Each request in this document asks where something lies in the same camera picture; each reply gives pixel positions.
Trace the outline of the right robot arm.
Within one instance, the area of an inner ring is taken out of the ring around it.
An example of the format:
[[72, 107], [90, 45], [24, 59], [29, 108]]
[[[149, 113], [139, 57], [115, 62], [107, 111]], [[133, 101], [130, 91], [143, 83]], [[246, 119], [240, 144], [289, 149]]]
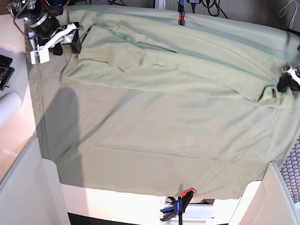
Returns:
[[56, 41], [48, 47], [53, 55], [63, 54], [63, 45], [70, 45], [73, 53], [79, 54], [82, 44], [79, 38], [79, 22], [61, 25], [57, 16], [63, 14], [68, 5], [74, 5], [76, 0], [11, 0], [7, 6], [14, 20], [23, 19], [31, 28], [27, 35], [34, 51], [41, 50], [55, 36]]

